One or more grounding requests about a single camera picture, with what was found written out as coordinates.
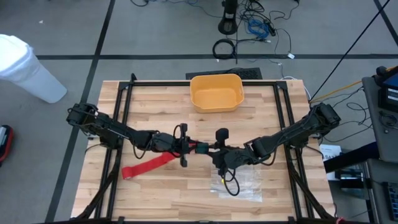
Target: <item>orange plastic bin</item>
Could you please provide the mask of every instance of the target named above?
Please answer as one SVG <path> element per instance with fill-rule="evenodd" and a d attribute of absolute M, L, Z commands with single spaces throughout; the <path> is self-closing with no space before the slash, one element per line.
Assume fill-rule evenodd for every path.
<path fill-rule="evenodd" d="M 235 74 L 192 78 L 191 101 L 199 113 L 234 111 L 244 100 L 242 79 Z"/>

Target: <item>white paper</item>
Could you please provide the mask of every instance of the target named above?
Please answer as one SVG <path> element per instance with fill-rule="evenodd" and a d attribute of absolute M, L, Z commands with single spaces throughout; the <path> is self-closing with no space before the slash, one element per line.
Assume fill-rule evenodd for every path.
<path fill-rule="evenodd" d="M 323 153 L 323 161 L 327 161 L 331 158 L 334 158 L 336 156 L 339 156 L 341 153 L 341 147 L 340 146 L 333 146 L 333 145 L 326 145 L 322 144 L 319 146 L 321 149 L 321 152 Z M 334 172 L 330 172 L 326 175 L 328 177 L 328 180 L 338 180 L 335 177 Z"/>

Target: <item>white container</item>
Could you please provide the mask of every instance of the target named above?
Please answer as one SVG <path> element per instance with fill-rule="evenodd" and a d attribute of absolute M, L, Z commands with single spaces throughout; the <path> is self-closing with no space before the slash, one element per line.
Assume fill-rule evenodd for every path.
<path fill-rule="evenodd" d="M 2 34 L 0 79 L 13 82 L 47 103 L 55 103 L 67 93 L 67 89 L 43 67 L 27 43 Z"/>

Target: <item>wooden tabletop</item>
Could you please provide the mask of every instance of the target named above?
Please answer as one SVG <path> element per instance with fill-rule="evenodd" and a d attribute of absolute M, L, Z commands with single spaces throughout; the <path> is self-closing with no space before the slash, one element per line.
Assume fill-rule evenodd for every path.
<path fill-rule="evenodd" d="M 287 84 L 294 118 L 298 121 L 309 110 L 303 82 L 289 80 Z M 118 85 L 119 81 L 105 81 L 99 96 L 99 110 L 110 117 Z M 187 123 L 187 135 L 206 142 L 215 142 L 217 129 L 228 128 L 227 144 L 232 146 L 242 146 L 250 139 L 280 131 L 272 87 L 245 86 L 244 94 L 243 103 L 234 112 L 200 114 L 193 109 L 190 102 L 189 86 L 135 86 L 127 125 L 134 129 L 157 129 L 172 134 L 177 124 Z M 282 106 L 287 123 L 283 97 Z M 88 146 L 98 143 L 99 140 L 93 140 Z M 314 139 L 310 140 L 309 146 L 319 148 Z M 105 148 L 96 146 L 86 153 L 72 217 L 81 213 L 97 192 L 105 152 Z M 121 167 L 140 164 L 157 156 L 159 154 L 147 152 L 143 159 L 137 160 L 132 153 L 131 144 L 125 141 Z M 176 159 L 129 180 L 123 180 L 120 174 L 113 219 L 124 216 L 126 220 L 276 221 L 295 216 L 283 147 L 278 148 L 274 165 L 253 167 L 259 174 L 261 202 L 220 198 L 218 193 L 210 191 L 211 171 L 215 169 L 211 158 L 190 154 L 187 161 L 187 168 L 181 167 Z M 328 212 L 333 214 L 333 199 L 321 155 L 305 148 L 303 162 L 310 190 Z M 306 216 L 305 201 L 300 190 L 299 195 L 301 208 Z M 107 205 L 108 196 L 105 196 L 103 214 L 106 213 Z"/>

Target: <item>plastic bag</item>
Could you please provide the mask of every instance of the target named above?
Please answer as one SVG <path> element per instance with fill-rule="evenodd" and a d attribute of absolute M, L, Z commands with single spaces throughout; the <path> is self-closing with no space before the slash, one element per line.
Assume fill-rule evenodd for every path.
<path fill-rule="evenodd" d="M 227 173 L 225 179 L 230 180 L 231 174 Z M 218 193 L 219 198 L 237 198 L 252 202 L 262 202 L 261 174 L 254 166 L 241 166 L 236 169 L 235 178 L 239 182 L 240 191 L 237 196 L 232 196 L 225 189 L 221 177 L 218 175 L 218 169 L 211 168 L 211 192 Z M 238 191 L 235 180 L 227 182 L 229 191 L 233 194 Z"/>

